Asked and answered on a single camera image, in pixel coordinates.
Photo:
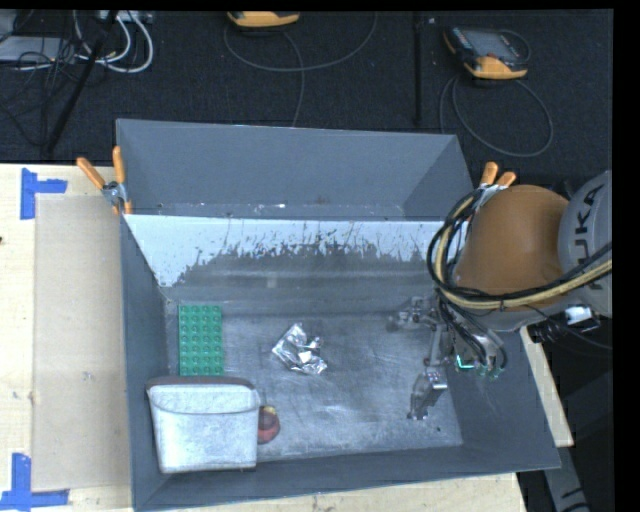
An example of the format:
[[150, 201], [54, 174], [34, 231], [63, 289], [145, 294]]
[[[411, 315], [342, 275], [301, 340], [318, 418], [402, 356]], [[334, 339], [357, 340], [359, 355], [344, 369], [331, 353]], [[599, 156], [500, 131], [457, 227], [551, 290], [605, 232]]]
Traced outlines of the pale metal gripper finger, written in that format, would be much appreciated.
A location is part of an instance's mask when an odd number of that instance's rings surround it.
[[428, 366], [416, 378], [409, 401], [407, 418], [424, 420], [442, 394], [448, 390], [445, 371], [441, 367]]
[[435, 331], [438, 324], [435, 302], [428, 296], [411, 296], [386, 321], [388, 331]]

